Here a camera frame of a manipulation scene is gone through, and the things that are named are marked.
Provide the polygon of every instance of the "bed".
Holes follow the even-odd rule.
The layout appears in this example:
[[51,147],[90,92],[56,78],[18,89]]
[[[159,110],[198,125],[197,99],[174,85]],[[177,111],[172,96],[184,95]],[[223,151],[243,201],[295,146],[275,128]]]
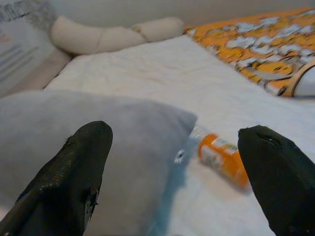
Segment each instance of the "bed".
[[[275,97],[183,35],[74,58],[44,90],[145,98],[191,111],[197,125],[237,143],[238,130],[268,126],[315,161],[313,98]],[[235,189],[196,155],[175,165],[150,236],[274,233],[252,192]]]

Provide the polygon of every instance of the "white bed sheet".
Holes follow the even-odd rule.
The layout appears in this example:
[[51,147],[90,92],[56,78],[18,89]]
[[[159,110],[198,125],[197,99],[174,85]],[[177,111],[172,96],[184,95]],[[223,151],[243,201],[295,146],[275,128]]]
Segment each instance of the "white bed sheet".
[[[198,124],[237,143],[266,125],[315,161],[315,101],[267,94],[186,36],[74,59],[47,89],[149,98],[195,112]],[[193,157],[175,166],[151,235],[270,236],[253,193],[231,187]]]

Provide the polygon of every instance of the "gray pillow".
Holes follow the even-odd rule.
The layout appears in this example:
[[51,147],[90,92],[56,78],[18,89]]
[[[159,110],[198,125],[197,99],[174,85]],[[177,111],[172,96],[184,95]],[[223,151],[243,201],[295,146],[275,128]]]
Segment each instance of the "gray pillow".
[[168,105],[65,90],[1,99],[0,195],[13,204],[66,139],[94,120],[108,123],[114,139],[86,235],[143,235],[196,121]]

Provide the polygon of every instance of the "bottle label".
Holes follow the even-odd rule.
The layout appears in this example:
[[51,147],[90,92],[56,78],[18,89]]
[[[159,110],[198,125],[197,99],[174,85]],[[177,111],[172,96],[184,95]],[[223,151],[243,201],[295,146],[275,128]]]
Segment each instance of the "bottle label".
[[215,170],[222,169],[223,162],[221,155],[207,146],[201,148],[201,160],[204,164],[210,165]]
[[228,141],[224,139],[217,138],[212,142],[212,146],[215,148],[224,148],[224,152],[226,152],[229,155],[233,155],[235,152],[237,152],[237,146],[229,143]]

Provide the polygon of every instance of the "white wall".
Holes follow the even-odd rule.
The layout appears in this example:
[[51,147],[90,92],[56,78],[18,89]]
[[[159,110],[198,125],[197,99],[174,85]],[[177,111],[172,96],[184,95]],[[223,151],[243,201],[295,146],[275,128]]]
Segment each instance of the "white wall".
[[131,26],[177,16],[201,24],[315,5],[314,0],[50,0],[59,14],[93,26]]

